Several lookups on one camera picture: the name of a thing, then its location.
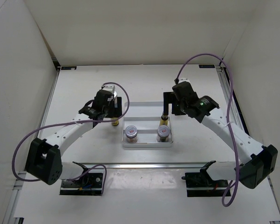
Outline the small yellow-label bottle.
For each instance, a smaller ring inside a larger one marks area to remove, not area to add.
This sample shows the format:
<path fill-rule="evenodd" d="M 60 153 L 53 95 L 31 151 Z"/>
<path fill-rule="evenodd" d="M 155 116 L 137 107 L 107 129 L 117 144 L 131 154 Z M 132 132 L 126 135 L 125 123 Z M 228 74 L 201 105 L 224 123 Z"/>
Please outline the small yellow-label bottle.
<path fill-rule="evenodd" d="M 111 120 L 112 126 L 118 126 L 119 125 L 119 118 L 112 118 Z"/>
<path fill-rule="evenodd" d="M 159 126 L 167 126 L 168 125 L 169 116 L 167 114 L 162 114 Z"/>

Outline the white-lid spice jar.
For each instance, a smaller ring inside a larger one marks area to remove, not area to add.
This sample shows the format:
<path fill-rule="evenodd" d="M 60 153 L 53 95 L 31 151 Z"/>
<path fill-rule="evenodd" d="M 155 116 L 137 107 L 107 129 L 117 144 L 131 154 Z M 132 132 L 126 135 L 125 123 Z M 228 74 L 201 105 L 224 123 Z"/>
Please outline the white-lid spice jar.
<path fill-rule="evenodd" d="M 170 128 L 167 125 L 161 125 L 157 129 L 157 141 L 158 142 L 167 142 L 169 135 L 171 133 Z"/>
<path fill-rule="evenodd" d="M 125 128 L 125 136 L 128 143 L 137 143 L 137 128 L 135 126 L 127 126 Z"/>

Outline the tall blue-label shaker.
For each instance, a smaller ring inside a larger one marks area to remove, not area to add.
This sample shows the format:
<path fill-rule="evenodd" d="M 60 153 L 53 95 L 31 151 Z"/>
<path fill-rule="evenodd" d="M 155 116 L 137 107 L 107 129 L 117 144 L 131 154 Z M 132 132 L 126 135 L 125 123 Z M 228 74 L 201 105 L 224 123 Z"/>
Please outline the tall blue-label shaker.
<path fill-rule="evenodd" d="M 117 99 L 117 92 L 114 91 L 113 93 L 113 99 L 112 99 L 112 107 L 113 108 L 118 108 L 118 99 Z"/>

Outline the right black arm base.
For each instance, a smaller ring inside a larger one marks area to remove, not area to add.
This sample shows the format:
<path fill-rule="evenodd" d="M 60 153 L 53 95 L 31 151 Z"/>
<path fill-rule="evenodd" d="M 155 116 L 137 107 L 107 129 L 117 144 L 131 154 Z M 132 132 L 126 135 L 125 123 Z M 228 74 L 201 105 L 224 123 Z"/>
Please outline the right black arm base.
<path fill-rule="evenodd" d="M 216 161 L 205 164 L 199 172 L 188 172 L 181 177 L 185 181 L 187 197 L 222 197 L 227 186 L 227 180 L 213 180 L 206 173 L 210 165 Z"/>

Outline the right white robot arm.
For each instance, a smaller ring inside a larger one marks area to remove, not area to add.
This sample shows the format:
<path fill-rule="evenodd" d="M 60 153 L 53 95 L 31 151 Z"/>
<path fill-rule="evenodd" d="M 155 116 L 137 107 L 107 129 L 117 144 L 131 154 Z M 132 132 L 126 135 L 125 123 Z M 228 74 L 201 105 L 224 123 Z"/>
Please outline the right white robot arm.
<path fill-rule="evenodd" d="M 278 150 L 273 145 L 264 146 L 231 123 L 215 100 L 209 96 L 199 98 L 188 81 L 164 92 L 163 102 L 163 120 L 167 120 L 172 105 L 172 114 L 195 119 L 235 153 L 234 162 L 211 161 L 200 169 L 200 182 L 204 186 L 210 187 L 218 180 L 235 180 L 254 189 L 274 171 Z"/>

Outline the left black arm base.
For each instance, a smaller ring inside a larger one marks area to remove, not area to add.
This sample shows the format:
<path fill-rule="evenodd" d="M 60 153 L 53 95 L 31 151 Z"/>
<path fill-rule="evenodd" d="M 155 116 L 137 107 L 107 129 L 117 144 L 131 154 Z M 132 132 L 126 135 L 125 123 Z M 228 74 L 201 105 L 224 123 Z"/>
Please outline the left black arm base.
<path fill-rule="evenodd" d="M 61 196 L 102 196 L 104 193 L 107 168 L 105 165 L 98 164 L 91 168 L 86 167 L 84 164 L 73 162 L 82 168 L 79 179 L 69 181 L 62 180 L 60 193 Z"/>

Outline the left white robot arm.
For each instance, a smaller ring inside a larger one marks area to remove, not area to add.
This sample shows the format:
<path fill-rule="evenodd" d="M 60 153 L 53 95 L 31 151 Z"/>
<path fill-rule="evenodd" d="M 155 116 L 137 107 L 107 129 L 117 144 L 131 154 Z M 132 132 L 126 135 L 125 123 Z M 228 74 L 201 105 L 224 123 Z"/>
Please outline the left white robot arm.
<path fill-rule="evenodd" d="M 113 84 L 104 85 L 93 100 L 87 102 L 69 124 L 54 134 L 34 139 L 29 148 L 25 170 L 37 179 L 52 185 L 57 180 L 71 180 L 78 187 L 88 183 L 86 169 L 76 162 L 62 162 L 65 151 L 99 123 L 122 115 L 122 99 Z"/>

